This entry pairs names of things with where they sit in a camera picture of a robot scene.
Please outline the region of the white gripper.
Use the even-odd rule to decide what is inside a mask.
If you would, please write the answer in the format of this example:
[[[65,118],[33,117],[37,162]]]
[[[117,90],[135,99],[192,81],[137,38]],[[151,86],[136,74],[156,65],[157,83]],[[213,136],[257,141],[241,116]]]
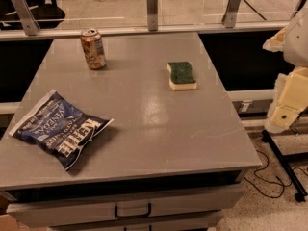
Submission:
[[[267,39],[262,48],[270,52],[283,51],[285,35],[286,27]],[[307,107],[308,68],[297,66],[288,75],[279,73],[264,124],[265,129],[271,133],[282,133],[290,128]]]

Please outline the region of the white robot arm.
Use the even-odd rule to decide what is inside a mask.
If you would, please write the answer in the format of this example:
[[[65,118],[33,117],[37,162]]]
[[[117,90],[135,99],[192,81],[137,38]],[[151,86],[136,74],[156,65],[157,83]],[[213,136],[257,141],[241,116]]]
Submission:
[[[302,8],[263,48],[281,51],[284,60],[295,67],[288,75],[278,74],[265,121],[269,132],[282,133],[308,107],[308,9]]]

